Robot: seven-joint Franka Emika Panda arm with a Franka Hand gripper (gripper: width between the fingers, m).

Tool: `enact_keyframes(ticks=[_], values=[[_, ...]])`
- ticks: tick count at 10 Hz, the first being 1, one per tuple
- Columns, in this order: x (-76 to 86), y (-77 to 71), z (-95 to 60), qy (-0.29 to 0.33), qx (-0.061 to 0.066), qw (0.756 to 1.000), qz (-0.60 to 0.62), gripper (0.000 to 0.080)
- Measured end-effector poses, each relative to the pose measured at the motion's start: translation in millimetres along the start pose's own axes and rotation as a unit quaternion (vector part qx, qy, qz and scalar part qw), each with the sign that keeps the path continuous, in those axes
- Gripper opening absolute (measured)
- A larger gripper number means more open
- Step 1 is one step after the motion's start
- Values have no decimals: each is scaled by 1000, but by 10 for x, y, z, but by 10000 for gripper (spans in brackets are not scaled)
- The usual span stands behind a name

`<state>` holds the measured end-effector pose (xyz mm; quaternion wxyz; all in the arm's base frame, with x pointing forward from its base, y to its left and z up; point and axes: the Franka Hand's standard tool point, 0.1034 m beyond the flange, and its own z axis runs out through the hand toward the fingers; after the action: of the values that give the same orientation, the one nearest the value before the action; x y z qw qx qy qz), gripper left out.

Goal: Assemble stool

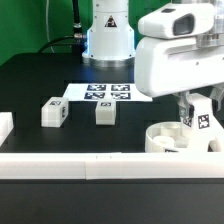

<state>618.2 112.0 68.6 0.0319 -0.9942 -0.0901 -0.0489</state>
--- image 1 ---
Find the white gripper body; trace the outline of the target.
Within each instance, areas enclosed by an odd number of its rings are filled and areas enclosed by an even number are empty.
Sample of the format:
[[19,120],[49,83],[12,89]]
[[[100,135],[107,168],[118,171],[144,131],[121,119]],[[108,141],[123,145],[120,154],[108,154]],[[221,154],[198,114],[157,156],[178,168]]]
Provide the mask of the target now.
[[224,3],[168,3],[138,22],[134,82],[150,97],[224,82]]

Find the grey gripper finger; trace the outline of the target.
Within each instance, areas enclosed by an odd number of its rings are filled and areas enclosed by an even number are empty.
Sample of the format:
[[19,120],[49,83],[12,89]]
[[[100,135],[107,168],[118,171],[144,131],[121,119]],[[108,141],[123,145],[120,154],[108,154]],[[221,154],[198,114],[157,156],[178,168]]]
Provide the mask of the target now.
[[179,92],[177,94],[177,103],[179,106],[179,116],[185,124],[190,124],[194,116],[194,106],[189,102],[189,92]]
[[216,110],[220,111],[222,107],[222,100],[224,99],[224,83],[213,86],[210,98],[214,100]]

